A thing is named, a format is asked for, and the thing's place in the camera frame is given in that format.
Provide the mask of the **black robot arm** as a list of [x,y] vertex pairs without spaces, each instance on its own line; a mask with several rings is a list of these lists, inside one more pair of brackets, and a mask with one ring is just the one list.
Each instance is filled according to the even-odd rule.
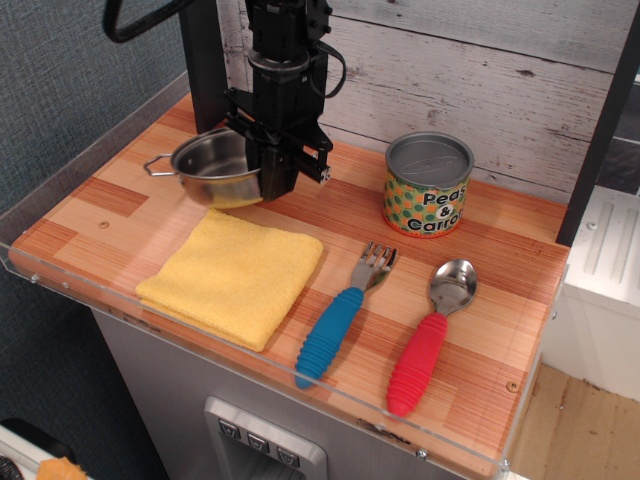
[[331,30],[327,2],[249,1],[246,8],[253,83],[226,91],[226,123],[244,137],[248,167],[269,202],[291,192],[299,174],[318,183],[330,177],[333,144],[319,119],[333,95],[329,60],[340,55],[321,40]]

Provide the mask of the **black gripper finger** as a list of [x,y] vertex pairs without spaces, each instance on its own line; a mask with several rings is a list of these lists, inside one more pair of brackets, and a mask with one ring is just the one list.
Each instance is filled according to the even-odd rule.
[[299,170],[284,151],[247,135],[245,155],[248,169],[258,171],[258,186],[264,202],[294,190]]

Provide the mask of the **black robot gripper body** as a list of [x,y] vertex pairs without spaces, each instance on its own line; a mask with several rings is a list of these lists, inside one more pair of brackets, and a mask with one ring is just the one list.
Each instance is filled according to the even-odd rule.
[[291,159],[316,182],[327,182],[333,144],[318,120],[324,111],[328,61],[251,59],[249,64],[253,89],[225,91],[227,126]]

